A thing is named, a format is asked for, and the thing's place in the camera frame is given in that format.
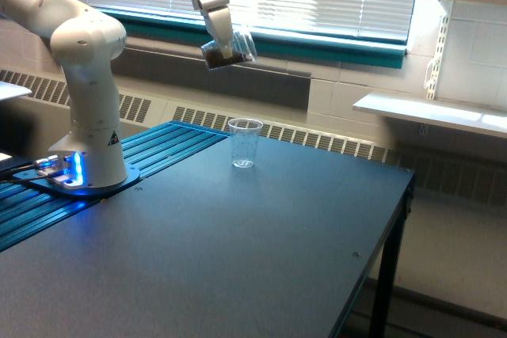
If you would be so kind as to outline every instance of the dark gray table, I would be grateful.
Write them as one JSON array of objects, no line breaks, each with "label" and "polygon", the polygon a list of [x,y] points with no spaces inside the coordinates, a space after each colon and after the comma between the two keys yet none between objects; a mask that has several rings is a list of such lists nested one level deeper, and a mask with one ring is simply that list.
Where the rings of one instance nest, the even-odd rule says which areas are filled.
[{"label": "dark gray table", "polygon": [[413,175],[262,139],[229,140],[0,254],[0,336],[338,334],[386,242],[383,335]]}]

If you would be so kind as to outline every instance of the blue led light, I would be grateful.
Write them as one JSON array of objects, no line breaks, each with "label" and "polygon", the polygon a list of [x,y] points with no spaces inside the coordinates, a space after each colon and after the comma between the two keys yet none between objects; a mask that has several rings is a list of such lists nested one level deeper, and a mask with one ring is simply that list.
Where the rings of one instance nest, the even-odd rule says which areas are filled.
[{"label": "blue led light", "polygon": [[75,184],[79,186],[82,185],[84,182],[82,176],[81,155],[78,152],[76,152],[74,153],[73,159],[74,159],[74,171],[76,175]]}]

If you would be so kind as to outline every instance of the plastic cup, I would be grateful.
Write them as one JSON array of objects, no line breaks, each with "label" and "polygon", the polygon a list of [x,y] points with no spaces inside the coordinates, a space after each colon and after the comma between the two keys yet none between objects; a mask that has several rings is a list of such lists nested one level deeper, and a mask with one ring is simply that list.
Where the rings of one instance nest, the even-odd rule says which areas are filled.
[{"label": "plastic cup", "polygon": [[237,168],[251,168],[254,166],[262,126],[262,122],[255,119],[239,118],[229,121],[232,165]]}]

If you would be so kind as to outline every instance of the black cable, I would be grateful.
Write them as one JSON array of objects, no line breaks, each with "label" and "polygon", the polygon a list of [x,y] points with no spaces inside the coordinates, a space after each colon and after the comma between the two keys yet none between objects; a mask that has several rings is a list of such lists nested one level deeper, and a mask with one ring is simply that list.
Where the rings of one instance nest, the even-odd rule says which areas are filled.
[{"label": "black cable", "polygon": [[32,177],[32,178],[23,178],[20,180],[0,180],[0,184],[22,184],[24,182],[43,180],[44,178],[51,178],[51,176],[38,176],[38,177]]},{"label": "black cable", "polygon": [[0,178],[5,176],[12,176],[13,174],[23,172],[25,170],[34,169],[35,164],[17,166],[16,168],[6,169],[0,172]]}]

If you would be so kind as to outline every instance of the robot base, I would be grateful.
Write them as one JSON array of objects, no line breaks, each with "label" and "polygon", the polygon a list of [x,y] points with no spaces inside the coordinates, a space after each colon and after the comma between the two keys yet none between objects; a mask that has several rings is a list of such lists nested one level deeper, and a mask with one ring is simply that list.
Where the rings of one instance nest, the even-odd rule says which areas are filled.
[{"label": "robot base", "polygon": [[[65,189],[64,187],[58,186],[57,184],[45,179],[28,181],[26,184],[40,189],[43,192],[50,192],[60,196],[79,199],[103,199],[113,196],[126,188],[130,188],[132,185],[139,182],[140,171],[135,166],[127,165],[127,175],[127,180],[120,182],[117,185],[108,186],[107,188]],[[37,172],[31,169],[14,175],[14,178],[23,180],[25,178],[33,178],[37,176]]]}]

